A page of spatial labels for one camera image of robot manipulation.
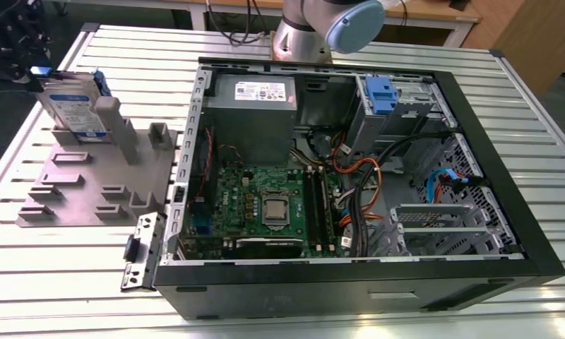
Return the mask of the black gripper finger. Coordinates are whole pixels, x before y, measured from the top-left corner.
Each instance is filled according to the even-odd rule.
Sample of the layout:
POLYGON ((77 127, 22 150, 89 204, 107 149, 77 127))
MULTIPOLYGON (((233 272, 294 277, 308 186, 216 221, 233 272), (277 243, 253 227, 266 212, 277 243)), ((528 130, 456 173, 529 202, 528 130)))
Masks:
POLYGON ((45 76, 45 69, 9 69, 10 81, 23 86, 27 92, 41 93, 43 91, 39 78, 45 76))

